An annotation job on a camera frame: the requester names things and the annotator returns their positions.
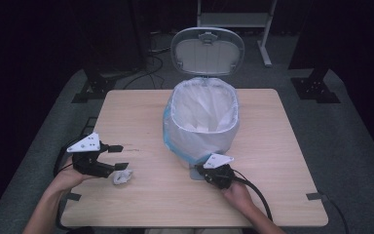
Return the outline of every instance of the light wood table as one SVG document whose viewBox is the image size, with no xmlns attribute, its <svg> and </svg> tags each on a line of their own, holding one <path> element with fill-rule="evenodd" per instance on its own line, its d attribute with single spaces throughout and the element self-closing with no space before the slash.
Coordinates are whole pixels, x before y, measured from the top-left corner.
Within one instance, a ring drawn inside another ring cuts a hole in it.
<svg viewBox="0 0 374 234">
<path fill-rule="evenodd" d="M 231 208 L 220 191 L 189 171 L 163 142 L 163 112 L 171 90 L 111 91 L 95 131 L 121 153 L 103 153 L 98 161 L 128 162 L 128 183 L 113 185 L 112 176 L 84 181 L 72 192 L 61 223 L 109 227 L 246 227 L 250 223 Z M 316 193 L 296 137 L 275 90 L 238 90 L 240 129 L 231 149 L 233 169 L 264 194 L 279 226 L 323 226 L 327 214 Z M 264 212 L 257 194 L 254 203 Z"/>
</svg>

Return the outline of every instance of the trash bag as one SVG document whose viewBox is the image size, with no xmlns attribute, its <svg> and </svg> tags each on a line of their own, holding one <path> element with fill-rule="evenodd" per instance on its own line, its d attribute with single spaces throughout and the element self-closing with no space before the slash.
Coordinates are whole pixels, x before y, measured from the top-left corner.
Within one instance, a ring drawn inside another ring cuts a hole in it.
<svg viewBox="0 0 374 234">
<path fill-rule="evenodd" d="M 163 117 L 169 150 L 190 165 L 230 149 L 239 129 L 236 90 L 218 78 L 193 78 L 172 91 Z"/>
</svg>

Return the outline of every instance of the crumpled paper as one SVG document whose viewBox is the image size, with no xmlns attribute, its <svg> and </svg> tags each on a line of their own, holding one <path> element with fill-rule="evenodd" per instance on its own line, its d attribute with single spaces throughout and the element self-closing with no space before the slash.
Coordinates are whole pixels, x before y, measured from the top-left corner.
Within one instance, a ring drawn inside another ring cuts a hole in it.
<svg viewBox="0 0 374 234">
<path fill-rule="evenodd" d="M 115 185 L 126 183 L 127 181 L 130 180 L 131 175 L 132 175 L 132 170 L 131 169 L 125 169 L 125 170 L 122 170 L 122 171 L 117 171 L 114 174 L 113 183 Z"/>
</svg>

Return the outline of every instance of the open lid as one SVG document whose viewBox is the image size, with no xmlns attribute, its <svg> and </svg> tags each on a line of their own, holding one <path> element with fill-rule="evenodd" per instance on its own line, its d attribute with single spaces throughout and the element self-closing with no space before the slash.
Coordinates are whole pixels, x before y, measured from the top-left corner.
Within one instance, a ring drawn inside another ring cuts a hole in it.
<svg viewBox="0 0 374 234">
<path fill-rule="evenodd" d="M 174 66 L 185 73 L 230 75 L 242 64 L 244 42 L 238 34 L 227 29 L 191 27 L 174 36 L 171 57 Z"/>
</svg>

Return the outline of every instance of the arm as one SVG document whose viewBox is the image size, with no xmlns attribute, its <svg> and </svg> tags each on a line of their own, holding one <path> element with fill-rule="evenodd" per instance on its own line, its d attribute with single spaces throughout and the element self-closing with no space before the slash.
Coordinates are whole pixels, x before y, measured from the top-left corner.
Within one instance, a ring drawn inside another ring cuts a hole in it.
<svg viewBox="0 0 374 234">
<path fill-rule="evenodd" d="M 66 161 L 66 165 L 72 163 L 71 157 Z M 68 191 L 82 183 L 85 179 L 93 176 L 82 175 L 75 171 L 72 166 L 67 167 L 54 178 L 48 188 L 45 190 L 26 224 L 23 234 L 29 233 L 53 233 L 56 222 L 56 212 L 59 201 Z"/>
<path fill-rule="evenodd" d="M 241 212 L 260 234 L 284 233 L 254 204 L 244 184 L 233 181 L 228 189 L 221 190 L 226 200 Z"/>
</svg>

